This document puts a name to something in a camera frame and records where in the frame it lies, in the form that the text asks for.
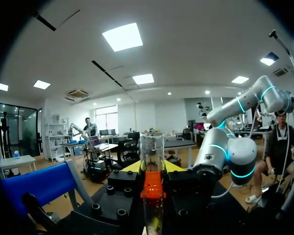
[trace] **ceiling light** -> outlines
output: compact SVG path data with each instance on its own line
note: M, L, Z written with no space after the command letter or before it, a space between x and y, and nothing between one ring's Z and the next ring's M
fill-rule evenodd
M268 59L268 58L262 58L262 59L260 60L260 62L262 62L262 63L264 63L264 64L270 66L270 65L272 65L275 61L272 60L272 59Z
M111 29L102 35L114 52L143 45L136 23Z
M0 90L7 92L9 89L8 85L0 83Z
M248 79L249 79L248 77L238 76L237 78L235 78L232 81L232 83L242 84L242 83L246 82Z
M50 83L48 82L43 82L43 81L40 81L40 80L37 80L34 84L34 87L37 87L37 88L40 88L40 89L47 89L47 87L50 86Z
M147 83L153 83L153 76L152 74L144 74L144 75L138 75L138 76L133 76L134 81L136 82L137 85L141 84L147 84Z

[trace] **cable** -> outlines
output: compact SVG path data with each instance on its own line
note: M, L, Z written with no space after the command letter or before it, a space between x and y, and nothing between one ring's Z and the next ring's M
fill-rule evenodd
M289 146L290 146L290 127L289 127L289 124L287 124L287 127L288 127L288 129L287 129L287 131L288 131L288 145L287 145L287 148L286 148L286 154L285 154L285 159L284 159L284 166L283 166L283 171L282 171L282 177L279 180L279 184L278 184L278 187L276 188L276 192L279 191L279 188L280 188L280 185L281 185L281 181L283 179L283 175L284 175L284 172L285 172L286 160L288 158L288 153L289 153Z
M253 120L253 124L251 126L251 130L250 130L250 133L249 133L249 138L251 138L251 133L253 132L253 129L254 129L255 120L256 120L256 112L257 112L257 109L258 109L259 105L260 105L260 103L257 104L255 112L254 112L254 120Z
M230 191L230 188L232 188L232 186L233 186L233 181L230 184L230 187L223 194L220 194L218 196L211 196L211 198L221 198L221 197L223 197L224 195L226 195Z

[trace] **black shirt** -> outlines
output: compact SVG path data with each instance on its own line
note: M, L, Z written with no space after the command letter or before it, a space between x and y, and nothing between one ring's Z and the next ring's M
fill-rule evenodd
M288 131L290 129L290 143L287 155L287 165L292 162L291 147L294 146L294 128L292 126L286 126L284 136L281 136L278 125L274 127L269 135L268 145L266 147L266 157L270 157L271 165L274 168L283 170L284 160L286 156L288 146Z

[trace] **glass partition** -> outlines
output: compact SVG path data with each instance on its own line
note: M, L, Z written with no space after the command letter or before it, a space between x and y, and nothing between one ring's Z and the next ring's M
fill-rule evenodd
M0 104L0 158L40 155L37 143L37 110Z

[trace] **ceiling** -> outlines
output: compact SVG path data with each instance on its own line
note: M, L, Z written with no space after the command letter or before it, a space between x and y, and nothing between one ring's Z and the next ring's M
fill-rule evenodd
M255 0L54 0L39 12L56 30L35 18L27 24L3 66L0 82L9 91L0 95L39 101L82 89L90 95L82 103L88 108L94 102L104 107L203 97L205 90L233 97L261 75L291 67L285 51L268 37L273 29L294 56L294 39ZM137 24L144 45L114 52L102 33L130 23ZM268 67L259 60L270 52L280 59ZM154 83L137 86L132 76L146 73ZM250 79L231 83L239 75ZM51 86L34 88L37 79Z

